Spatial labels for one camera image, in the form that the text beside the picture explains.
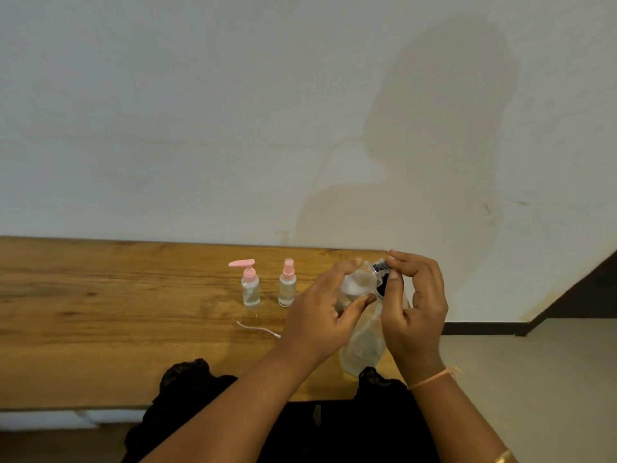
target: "pink spray nozzle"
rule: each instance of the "pink spray nozzle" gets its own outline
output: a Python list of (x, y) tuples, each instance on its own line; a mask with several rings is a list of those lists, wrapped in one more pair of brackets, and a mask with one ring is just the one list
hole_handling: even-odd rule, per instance
[(254, 259), (250, 260), (236, 260), (235, 262), (231, 262), (229, 266), (232, 268), (244, 268), (243, 276), (246, 282), (250, 283), (257, 278), (257, 272), (253, 269), (253, 265), (255, 264)]
[(294, 260), (292, 258), (285, 259), (285, 265), (282, 268), (282, 278), (286, 281), (294, 279)]

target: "white wall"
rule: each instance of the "white wall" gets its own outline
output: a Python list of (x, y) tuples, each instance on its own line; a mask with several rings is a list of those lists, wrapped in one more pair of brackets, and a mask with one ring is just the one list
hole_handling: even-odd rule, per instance
[(617, 248), (616, 42), (617, 0), (0, 0), (0, 234), (395, 246), (528, 319)]

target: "gold bangle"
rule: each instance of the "gold bangle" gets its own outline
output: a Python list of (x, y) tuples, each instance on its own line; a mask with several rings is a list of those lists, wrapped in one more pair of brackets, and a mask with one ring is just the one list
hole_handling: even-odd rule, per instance
[(501, 455), (499, 455), (499, 458), (495, 460), (495, 463), (508, 463), (512, 461), (514, 461), (514, 455), (510, 450), (506, 450)]

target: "hand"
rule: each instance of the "hand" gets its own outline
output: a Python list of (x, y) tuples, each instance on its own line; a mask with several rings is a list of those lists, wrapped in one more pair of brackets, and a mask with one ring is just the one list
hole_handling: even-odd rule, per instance
[(340, 317), (335, 310), (336, 291), (345, 275), (353, 273), (361, 263), (356, 259), (335, 264), (295, 298), (279, 343), (295, 362), (313, 369), (347, 344), (362, 312), (376, 300), (374, 294), (360, 297)]
[[(439, 357), (439, 340), (448, 303), (443, 276), (435, 260), (390, 250), (390, 268), (381, 323), (386, 346), (408, 385), (434, 375), (445, 367)], [(403, 309), (403, 279), (413, 280), (412, 309)]]

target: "person's right hand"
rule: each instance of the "person's right hand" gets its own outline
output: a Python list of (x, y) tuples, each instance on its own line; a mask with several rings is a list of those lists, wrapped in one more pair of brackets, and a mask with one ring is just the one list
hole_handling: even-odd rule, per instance
[[(445, 368), (439, 356), (448, 312), (443, 276), (435, 260), (420, 255), (390, 250), (386, 264), (390, 274), (381, 312), (384, 339), (407, 385), (413, 385)], [(403, 309), (401, 274), (413, 280), (412, 309)]]

